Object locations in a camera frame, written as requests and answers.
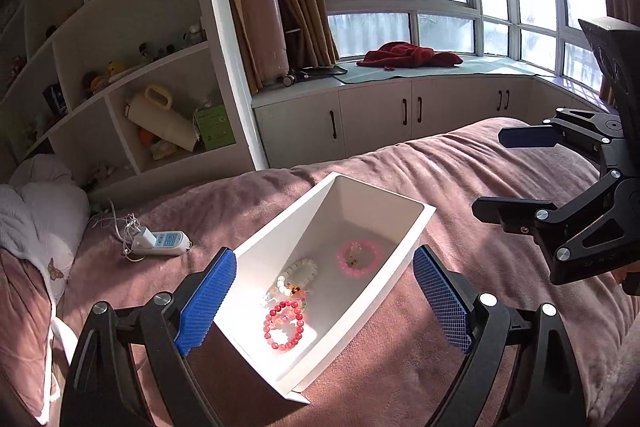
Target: white box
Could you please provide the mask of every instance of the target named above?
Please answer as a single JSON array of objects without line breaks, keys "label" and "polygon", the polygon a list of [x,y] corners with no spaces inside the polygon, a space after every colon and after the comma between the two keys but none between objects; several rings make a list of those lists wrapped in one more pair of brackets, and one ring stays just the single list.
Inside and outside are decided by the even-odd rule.
[{"label": "white box", "polygon": [[[380,306],[409,265],[434,211],[428,204],[332,172],[235,249],[238,274],[216,325],[278,393],[309,403],[300,393]],[[337,252],[357,240],[375,241],[383,257],[377,270],[351,279],[341,271]],[[281,272],[305,258],[316,262],[318,274],[308,285],[303,338],[290,351],[274,350],[262,331],[270,309],[263,297]]]}]

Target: green box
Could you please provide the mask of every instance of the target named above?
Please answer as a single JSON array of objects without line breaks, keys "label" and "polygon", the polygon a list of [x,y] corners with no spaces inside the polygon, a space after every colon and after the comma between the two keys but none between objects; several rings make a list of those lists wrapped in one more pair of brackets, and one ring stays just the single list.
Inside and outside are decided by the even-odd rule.
[{"label": "green box", "polygon": [[196,111],[193,118],[207,151],[236,143],[224,105]]}]

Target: red towel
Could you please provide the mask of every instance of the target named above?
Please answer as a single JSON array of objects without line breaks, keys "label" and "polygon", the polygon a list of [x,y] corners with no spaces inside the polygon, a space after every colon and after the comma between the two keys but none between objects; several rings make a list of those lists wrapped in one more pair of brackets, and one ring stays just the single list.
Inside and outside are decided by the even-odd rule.
[{"label": "red towel", "polygon": [[408,42],[388,42],[379,50],[367,52],[364,60],[356,62],[358,66],[369,68],[451,68],[462,64],[462,58],[455,53],[436,53],[431,48],[421,48]]}]

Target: bedspread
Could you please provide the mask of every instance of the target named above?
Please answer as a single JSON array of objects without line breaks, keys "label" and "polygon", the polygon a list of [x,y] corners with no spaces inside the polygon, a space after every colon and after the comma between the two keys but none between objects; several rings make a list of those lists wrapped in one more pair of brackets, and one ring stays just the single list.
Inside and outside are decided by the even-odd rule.
[{"label": "bedspread", "polygon": [[[250,172],[188,188],[136,209],[152,230],[184,230],[194,247],[172,259],[130,263],[109,230],[88,230],[60,302],[62,319],[76,333],[91,305],[140,305],[172,291],[190,272],[204,269],[221,246],[238,247],[331,171],[342,172],[436,206],[421,240],[443,263],[463,273],[478,291],[506,304],[536,309],[556,304],[571,338],[593,424],[625,396],[640,366],[627,334],[639,301],[626,296],[610,274],[555,287],[532,238],[508,235],[477,221],[479,196],[565,203],[597,180],[596,169],[561,147],[506,150],[497,142],[503,126],[493,119],[455,132],[414,140],[346,160]],[[490,425],[511,369],[508,348],[478,425]],[[170,425],[144,354],[139,376],[158,425]],[[281,399],[212,326],[188,361],[226,426],[422,426],[445,394],[462,355],[442,330],[409,267],[369,322],[303,393],[311,405]]]}]

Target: cabinet handle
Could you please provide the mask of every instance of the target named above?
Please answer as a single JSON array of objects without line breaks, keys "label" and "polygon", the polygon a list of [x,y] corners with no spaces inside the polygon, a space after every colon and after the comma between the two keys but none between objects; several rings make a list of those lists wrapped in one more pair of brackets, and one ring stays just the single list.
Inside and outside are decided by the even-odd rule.
[{"label": "cabinet handle", "polygon": [[337,133],[335,132],[335,117],[334,117],[334,112],[333,112],[333,111],[329,111],[329,114],[331,115],[331,125],[332,125],[332,126],[333,126],[333,128],[334,128],[334,140],[337,140],[337,139],[338,139],[338,135],[337,135]]}]

